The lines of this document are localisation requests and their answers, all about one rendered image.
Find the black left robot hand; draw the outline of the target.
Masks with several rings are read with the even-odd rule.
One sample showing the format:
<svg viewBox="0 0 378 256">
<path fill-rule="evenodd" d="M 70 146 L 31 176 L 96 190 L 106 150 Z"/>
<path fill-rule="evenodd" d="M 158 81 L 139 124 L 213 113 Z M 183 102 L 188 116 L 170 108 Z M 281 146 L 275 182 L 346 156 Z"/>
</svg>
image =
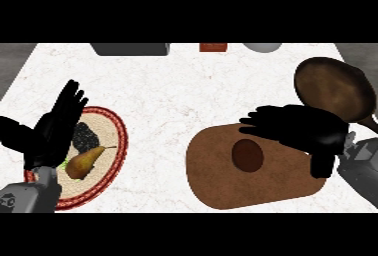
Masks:
<svg viewBox="0 0 378 256">
<path fill-rule="evenodd" d="M 47 112 L 30 128 L 0 116 L 0 144 L 24 154 L 24 169 L 58 167 L 65 160 L 75 125 L 89 99 L 78 83 L 70 80 Z"/>
</svg>

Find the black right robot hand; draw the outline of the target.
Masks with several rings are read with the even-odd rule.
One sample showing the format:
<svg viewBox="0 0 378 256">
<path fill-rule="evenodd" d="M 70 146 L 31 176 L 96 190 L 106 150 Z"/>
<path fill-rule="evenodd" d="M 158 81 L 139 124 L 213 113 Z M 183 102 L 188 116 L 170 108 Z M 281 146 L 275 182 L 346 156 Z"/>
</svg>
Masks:
<svg viewBox="0 0 378 256">
<path fill-rule="evenodd" d="M 315 178 L 331 177 L 349 134 L 349 124 L 334 113 L 301 105 L 260 106 L 239 122 L 241 133 L 275 140 L 310 154 Z"/>
</svg>

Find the brown wooden cutting board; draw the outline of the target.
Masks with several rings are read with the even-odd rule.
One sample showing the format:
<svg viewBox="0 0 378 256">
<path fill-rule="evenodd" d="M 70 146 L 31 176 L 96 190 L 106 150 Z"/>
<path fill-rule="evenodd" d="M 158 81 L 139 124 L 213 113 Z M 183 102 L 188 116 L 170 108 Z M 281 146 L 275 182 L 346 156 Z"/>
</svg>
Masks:
<svg viewBox="0 0 378 256">
<path fill-rule="evenodd" d="M 189 143 L 186 174 L 199 201 L 233 209 L 313 195 L 326 179 L 310 174 L 310 156 L 239 127 L 208 127 Z"/>
</svg>

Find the black speckled lump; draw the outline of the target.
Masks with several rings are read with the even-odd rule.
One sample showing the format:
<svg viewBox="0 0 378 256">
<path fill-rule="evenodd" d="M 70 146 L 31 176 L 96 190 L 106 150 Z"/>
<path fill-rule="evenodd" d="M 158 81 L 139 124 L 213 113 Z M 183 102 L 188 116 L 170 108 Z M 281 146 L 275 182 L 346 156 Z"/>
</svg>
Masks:
<svg viewBox="0 0 378 256">
<path fill-rule="evenodd" d="M 84 122 L 80 122 L 75 126 L 72 146 L 80 154 L 99 146 L 99 137 Z"/>
</svg>

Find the brown-yellow pear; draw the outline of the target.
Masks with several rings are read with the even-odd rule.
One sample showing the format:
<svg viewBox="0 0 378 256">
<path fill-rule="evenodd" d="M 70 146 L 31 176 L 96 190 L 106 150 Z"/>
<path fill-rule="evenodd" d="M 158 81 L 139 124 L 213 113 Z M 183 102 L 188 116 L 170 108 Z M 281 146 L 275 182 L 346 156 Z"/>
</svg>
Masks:
<svg viewBox="0 0 378 256">
<path fill-rule="evenodd" d="M 72 180 L 99 180 L 112 167 L 115 146 L 98 146 L 68 161 L 65 172 Z"/>
</svg>

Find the red-rimmed woven placemat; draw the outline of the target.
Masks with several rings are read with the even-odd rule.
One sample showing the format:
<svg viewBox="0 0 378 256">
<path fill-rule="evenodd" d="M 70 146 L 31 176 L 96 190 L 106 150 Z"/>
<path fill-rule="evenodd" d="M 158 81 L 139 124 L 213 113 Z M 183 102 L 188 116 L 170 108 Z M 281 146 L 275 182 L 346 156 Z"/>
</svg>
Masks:
<svg viewBox="0 0 378 256">
<path fill-rule="evenodd" d="M 105 150 L 83 179 L 72 179 L 65 171 L 72 157 L 98 146 Z M 56 210 L 70 210 L 89 203 L 111 185 L 123 167 L 129 147 L 124 122 L 114 111 L 90 106 L 83 109 L 65 161 L 56 168 L 58 184 L 62 186 Z"/>
</svg>

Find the grey round bowl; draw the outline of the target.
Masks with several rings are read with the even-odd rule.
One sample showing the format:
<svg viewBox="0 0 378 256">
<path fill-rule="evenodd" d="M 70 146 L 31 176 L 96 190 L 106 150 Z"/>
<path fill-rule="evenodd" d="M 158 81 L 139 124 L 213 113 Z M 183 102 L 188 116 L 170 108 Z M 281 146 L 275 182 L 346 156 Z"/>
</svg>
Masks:
<svg viewBox="0 0 378 256">
<path fill-rule="evenodd" d="M 281 43 L 245 43 L 245 47 L 259 53 L 272 53 L 279 47 Z"/>
</svg>

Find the dark grey box appliance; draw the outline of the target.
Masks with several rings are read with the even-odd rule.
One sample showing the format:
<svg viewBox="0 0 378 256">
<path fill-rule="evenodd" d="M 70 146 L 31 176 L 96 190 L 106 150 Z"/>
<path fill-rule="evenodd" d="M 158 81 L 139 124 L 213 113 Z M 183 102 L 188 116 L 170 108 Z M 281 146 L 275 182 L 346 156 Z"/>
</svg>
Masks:
<svg viewBox="0 0 378 256">
<path fill-rule="evenodd" d="M 99 56 L 167 56 L 168 43 L 92 43 Z"/>
</svg>

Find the red-brown small box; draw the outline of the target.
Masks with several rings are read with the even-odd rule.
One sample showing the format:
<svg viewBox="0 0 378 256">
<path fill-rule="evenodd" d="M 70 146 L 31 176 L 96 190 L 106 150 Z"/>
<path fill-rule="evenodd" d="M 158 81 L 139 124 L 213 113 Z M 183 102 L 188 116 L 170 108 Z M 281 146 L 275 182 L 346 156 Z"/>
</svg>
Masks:
<svg viewBox="0 0 378 256">
<path fill-rule="evenodd" d="M 199 51 L 201 52 L 226 52 L 228 44 L 226 43 L 201 43 Z"/>
</svg>

